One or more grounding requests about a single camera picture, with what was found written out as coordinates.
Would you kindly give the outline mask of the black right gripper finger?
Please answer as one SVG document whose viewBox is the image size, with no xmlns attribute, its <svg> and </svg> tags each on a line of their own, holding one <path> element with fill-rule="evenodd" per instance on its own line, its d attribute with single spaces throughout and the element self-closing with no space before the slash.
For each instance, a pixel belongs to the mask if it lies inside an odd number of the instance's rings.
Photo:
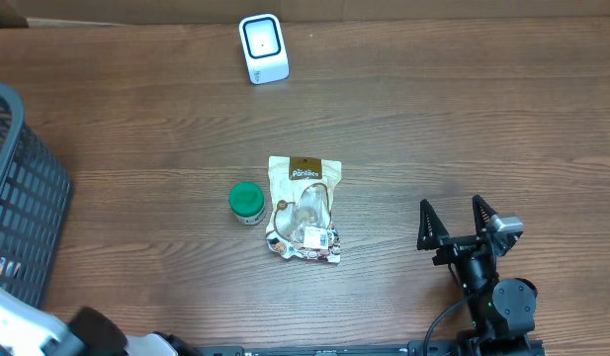
<svg viewBox="0 0 610 356">
<path fill-rule="evenodd" d="M 417 237 L 418 250 L 433 250 L 442 246 L 443 241 L 449 237 L 448 230 L 435 213 L 427 199 L 420 204 L 419 230 Z"/>
<path fill-rule="evenodd" d="M 476 233 L 477 235 L 482 235 L 486 232 L 490 219 L 496 215 L 496 211 L 482 198 L 481 195 L 474 195 L 472 201 Z"/>
</svg>

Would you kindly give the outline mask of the brown Pantree snack pouch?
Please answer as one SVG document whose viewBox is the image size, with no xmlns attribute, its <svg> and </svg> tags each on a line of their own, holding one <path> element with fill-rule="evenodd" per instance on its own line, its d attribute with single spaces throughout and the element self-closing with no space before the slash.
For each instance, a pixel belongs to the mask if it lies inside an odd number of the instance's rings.
<svg viewBox="0 0 610 356">
<path fill-rule="evenodd" d="M 342 163 L 313 157 L 271 156 L 268 178 L 272 202 L 266 227 L 270 250 L 282 258 L 341 261 L 340 237 L 332 219 L 334 190 Z"/>
</svg>

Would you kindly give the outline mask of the green lid jar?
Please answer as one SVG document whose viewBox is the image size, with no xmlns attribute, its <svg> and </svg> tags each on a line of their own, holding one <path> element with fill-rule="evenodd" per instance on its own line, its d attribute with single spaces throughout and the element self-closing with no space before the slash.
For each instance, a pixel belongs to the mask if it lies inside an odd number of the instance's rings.
<svg viewBox="0 0 610 356">
<path fill-rule="evenodd" d="M 229 192 L 228 202 L 236 218 L 243 224 L 255 225 L 265 218 L 265 196 L 256 183 L 239 182 L 234 185 Z"/>
</svg>

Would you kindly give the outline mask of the orange Kleenex tissue pack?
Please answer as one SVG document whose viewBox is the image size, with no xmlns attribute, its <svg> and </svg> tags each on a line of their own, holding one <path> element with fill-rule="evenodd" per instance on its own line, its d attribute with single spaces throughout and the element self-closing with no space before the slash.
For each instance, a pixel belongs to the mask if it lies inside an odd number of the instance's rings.
<svg viewBox="0 0 610 356">
<path fill-rule="evenodd" d="M 16 278 L 21 269 L 21 263 L 0 257 L 0 276 L 6 278 Z"/>
</svg>

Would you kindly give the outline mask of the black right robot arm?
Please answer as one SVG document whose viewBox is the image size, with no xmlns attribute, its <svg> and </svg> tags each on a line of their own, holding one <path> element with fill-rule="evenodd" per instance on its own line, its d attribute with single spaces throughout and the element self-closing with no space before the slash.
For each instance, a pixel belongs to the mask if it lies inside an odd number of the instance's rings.
<svg viewBox="0 0 610 356">
<path fill-rule="evenodd" d="M 435 355 L 543 355 L 543 343 L 529 340 L 535 329 L 538 290 L 527 279 L 501 279 L 498 259 L 511 250 L 523 234 L 516 216 L 502 216 L 480 195 L 472 198 L 476 232 L 454 237 L 445 228 L 428 200 L 419 204 L 416 248 L 433 250 L 435 266 L 445 265 L 463 298 L 442 311 L 426 331 L 419 352 Z M 444 347 L 431 342 L 440 322 L 466 306 L 472 328 L 460 331 Z"/>
</svg>

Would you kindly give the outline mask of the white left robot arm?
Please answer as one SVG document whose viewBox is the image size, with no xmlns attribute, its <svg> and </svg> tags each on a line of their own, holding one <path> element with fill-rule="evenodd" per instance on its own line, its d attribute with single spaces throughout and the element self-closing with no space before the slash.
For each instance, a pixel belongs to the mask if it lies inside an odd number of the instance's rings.
<svg viewBox="0 0 610 356">
<path fill-rule="evenodd" d="M 185 342 L 169 335 L 124 334 L 100 312 L 84 307 L 65 323 L 31 307 L 0 287 L 0 355 L 141 356 L 197 355 Z"/>
</svg>

